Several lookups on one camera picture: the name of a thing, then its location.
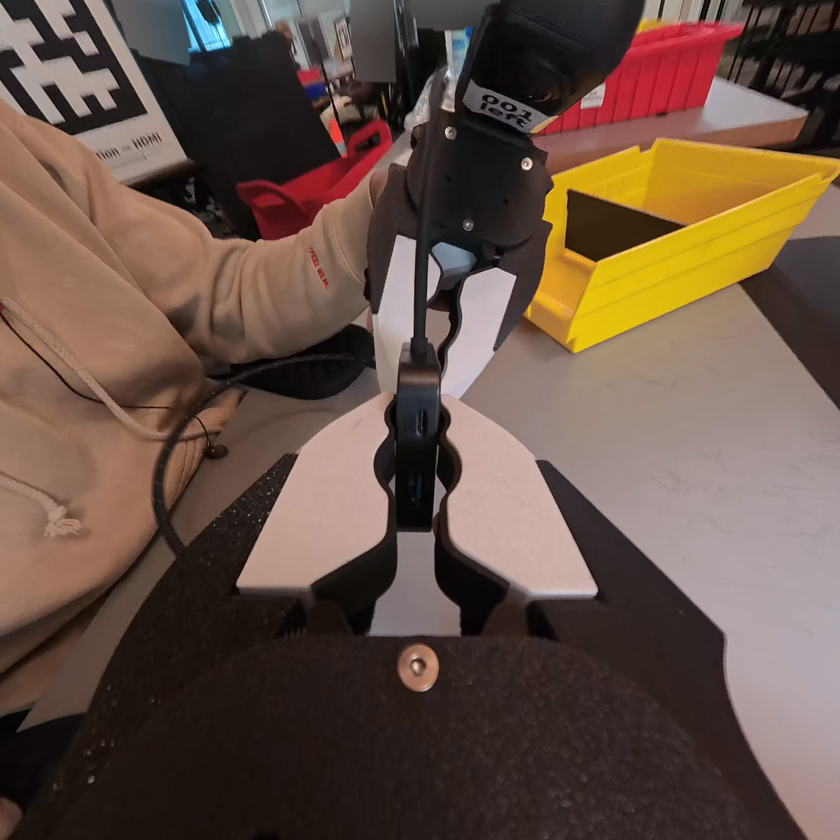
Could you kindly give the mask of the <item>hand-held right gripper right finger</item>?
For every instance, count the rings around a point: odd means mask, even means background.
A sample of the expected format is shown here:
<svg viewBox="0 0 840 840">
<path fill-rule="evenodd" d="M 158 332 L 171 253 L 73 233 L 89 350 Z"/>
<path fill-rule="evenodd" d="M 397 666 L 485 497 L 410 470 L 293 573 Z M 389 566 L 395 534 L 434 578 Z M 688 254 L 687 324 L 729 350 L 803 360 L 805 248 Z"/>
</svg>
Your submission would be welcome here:
<svg viewBox="0 0 840 840">
<path fill-rule="evenodd" d="M 452 395 L 441 408 L 446 550 L 520 599 L 595 598 L 597 583 L 532 452 Z"/>
</svg>

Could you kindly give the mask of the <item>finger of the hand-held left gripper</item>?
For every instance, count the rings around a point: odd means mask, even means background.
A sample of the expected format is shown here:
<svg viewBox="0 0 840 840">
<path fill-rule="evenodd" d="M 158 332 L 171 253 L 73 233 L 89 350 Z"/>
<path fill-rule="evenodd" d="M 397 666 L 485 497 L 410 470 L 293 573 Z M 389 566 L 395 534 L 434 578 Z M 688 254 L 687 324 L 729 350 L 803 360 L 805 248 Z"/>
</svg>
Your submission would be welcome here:
<svg viewBox="0 0 840 840">
<path fill-rule="evenodd" d="M 438 350 L 442 395 L 462 397 L 492 359 L 516 280 L 506 270 L 480 270 L 459 282 Z"/>
<path fill-rule="evenodd" d="M 413 336 L 416 241 L 395 237 L 379 311 L 372 315 L 375 370 L 381 392 L 396 393 L 403 345 Z"/>
</svg>

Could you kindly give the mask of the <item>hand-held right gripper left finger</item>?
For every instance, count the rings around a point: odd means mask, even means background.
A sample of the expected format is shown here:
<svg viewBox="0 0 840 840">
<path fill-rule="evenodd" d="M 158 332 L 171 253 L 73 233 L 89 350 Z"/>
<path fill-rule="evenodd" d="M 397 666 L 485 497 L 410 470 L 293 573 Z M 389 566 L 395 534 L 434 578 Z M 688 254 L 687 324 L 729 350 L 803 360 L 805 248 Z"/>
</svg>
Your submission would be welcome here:
<svg viewBox="0 0 840 840">
<path fill-rule="evenodd" d="M 389 589 L 393 397 L 373 397 L 302 446 L 240 572 L 240 594 L 379 597 Z"/>
</svg>

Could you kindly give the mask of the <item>yellow plastic bin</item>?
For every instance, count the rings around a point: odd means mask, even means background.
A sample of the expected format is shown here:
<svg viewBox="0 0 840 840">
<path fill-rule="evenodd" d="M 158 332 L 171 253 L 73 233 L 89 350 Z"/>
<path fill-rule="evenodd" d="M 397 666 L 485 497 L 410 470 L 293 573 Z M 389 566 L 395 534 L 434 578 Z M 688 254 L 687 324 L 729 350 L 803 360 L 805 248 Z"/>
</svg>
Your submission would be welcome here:
<svg viewBox="0 0 840 840">
<path fill-rule="evenodd" d="M 573 353 L 770 268 L 838 177 L 838 160 L 657 140 L 553 176 L 552 231 L 526 318 Z M 598 262 L 564 247 L 569 190 L 684 228 Z"/>
</svg>

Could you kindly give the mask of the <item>person's left forearm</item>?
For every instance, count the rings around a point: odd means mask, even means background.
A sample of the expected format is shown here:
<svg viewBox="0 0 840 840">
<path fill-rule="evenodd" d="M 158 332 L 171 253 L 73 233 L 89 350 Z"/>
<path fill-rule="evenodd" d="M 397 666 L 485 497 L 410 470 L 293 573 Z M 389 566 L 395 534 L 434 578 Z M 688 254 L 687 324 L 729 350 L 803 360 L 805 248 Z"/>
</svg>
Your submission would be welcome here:
<svg viewBox="0 0 840 840">
<path fill-rule="evenodd" d="M 195 296 L 183 314 L 192 349 L 232 364 L 281 358 L 355 322 L 369 307 L 370 177 L 292 236 L 208 238 L 196 263 Z"/>
</svg>

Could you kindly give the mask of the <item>clear plastic bag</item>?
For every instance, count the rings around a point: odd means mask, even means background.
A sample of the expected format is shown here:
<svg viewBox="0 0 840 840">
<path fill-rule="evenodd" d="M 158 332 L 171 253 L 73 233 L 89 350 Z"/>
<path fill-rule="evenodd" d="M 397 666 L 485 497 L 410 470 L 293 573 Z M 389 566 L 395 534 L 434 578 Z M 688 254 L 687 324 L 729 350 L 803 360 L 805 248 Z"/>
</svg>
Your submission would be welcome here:
<svg viewBox="0 0 840 840">
<path fill-rule="evenodd" d="M 455 111 L 455 93 L 457 74 L 448 65 L 437 68 L 426 80 L 413 109 L 407 114 L 404 130 L 413 141 L 413 137 L 435 115 L 438 110 Z"/>
</svg>

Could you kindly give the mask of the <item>black bin divider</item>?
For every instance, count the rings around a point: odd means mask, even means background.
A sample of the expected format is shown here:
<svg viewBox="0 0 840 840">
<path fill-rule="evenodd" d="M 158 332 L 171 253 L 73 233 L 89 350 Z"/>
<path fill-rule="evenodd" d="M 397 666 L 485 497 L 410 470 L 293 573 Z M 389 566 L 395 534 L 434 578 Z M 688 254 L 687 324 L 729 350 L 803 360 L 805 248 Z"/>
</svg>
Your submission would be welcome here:
<svg viewBox="0 0 840 840">
<path fill-rule="evenodd" d="M 681 223 L 588 193 L 569 190 L 566 194 L 563 246 L 593 262 L 619 255 L 683 228 Z"/>
</svg>

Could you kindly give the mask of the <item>red plastic tub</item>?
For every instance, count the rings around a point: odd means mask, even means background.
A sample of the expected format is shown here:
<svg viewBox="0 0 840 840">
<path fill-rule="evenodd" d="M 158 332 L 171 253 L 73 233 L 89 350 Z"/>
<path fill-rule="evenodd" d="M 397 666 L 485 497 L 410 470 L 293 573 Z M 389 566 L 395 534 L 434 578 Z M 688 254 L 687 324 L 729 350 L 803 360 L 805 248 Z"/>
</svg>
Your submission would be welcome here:
<svg viewBox="0 0 840 840">
<path fill-rule="evenodd" d="M 326 205 L 345 198 L 392 147 L 387 122 L 375 120 L 350 138 L 345 156 L 284 184 L 268 180 L 236 185 L 264 240 L 286 238 L 309 227 Z"/>
</svg>

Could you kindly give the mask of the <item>red plastic bin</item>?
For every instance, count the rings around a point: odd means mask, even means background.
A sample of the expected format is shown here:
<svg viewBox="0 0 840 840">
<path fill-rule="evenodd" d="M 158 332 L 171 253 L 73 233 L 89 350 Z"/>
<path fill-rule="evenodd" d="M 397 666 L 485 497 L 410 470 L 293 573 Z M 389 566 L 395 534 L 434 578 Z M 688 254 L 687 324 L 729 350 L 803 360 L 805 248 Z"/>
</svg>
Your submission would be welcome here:
<svg viewBox="0 0 840 840">
<path fill-rule="evenodd" d="M 624 123 L 702 108 L 726 44 L 741 23 L 683 22 L 639 29 L 618 68 L 539 135 Z"/>
</svg>

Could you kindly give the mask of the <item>black easel board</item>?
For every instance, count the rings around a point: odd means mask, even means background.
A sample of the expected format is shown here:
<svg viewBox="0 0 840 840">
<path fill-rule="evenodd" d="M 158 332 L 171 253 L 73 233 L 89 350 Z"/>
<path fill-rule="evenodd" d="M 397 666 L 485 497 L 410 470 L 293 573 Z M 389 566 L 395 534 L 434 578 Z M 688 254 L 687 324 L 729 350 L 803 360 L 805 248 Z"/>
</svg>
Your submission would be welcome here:
<svg viewBox="0 0 840 840">
<path fill-rule="evenodd" d="M 136 56 L 163 114 L 236 234 L 259 228 L 239 183 L 284 184 L 339 153 L 276 30 L 196 53 L 187 65 Z"/>
</svg>

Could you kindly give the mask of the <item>wooden edged table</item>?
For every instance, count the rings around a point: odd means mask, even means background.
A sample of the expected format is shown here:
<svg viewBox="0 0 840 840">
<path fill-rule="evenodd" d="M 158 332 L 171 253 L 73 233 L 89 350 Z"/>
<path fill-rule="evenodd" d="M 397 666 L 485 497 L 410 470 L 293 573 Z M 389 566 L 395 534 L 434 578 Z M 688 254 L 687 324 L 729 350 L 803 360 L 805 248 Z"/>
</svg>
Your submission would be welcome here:
<svg viewBox="0 0 840 840">
<path fill-rule="evenodd" d="M 658 139 L 758 149 L 791 144 L 808 114 L 786 101 L 716 78 L 702 108 L 540 135 L 534 143 L 548 155 L 549 173 L 556 174 L 629 148 L 646 151 Z"/>
</svg>

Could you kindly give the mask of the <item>person's beige hoodie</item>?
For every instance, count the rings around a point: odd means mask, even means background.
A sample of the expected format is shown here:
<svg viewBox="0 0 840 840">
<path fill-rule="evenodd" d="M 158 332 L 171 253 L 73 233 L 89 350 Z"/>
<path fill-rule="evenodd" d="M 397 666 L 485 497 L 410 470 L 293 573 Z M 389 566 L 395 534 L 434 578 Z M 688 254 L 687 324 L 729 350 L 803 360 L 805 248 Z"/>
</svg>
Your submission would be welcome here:
<svg viewBox="0 0 840 840">
<path fill-rule="evenodd" d="M 152 539 L 154 462 L 209 384 L 172 304 L 234 244 L 2 104 L 3 717 Z"/>
</svg>

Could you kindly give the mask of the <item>white marker sign board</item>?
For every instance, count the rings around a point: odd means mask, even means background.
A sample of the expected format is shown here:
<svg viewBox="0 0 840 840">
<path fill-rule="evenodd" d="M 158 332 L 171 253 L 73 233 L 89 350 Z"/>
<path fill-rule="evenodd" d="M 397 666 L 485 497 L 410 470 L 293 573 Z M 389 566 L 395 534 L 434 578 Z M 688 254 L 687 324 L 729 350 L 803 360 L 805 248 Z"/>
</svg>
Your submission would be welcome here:
<svg viewBox="0 0 840 840">
<path fill-rule="evenodd" d="M 84 144 L 122 183 L 189 162 L 104 2 L 2 1 L 1 94 Z"/>
</svg>

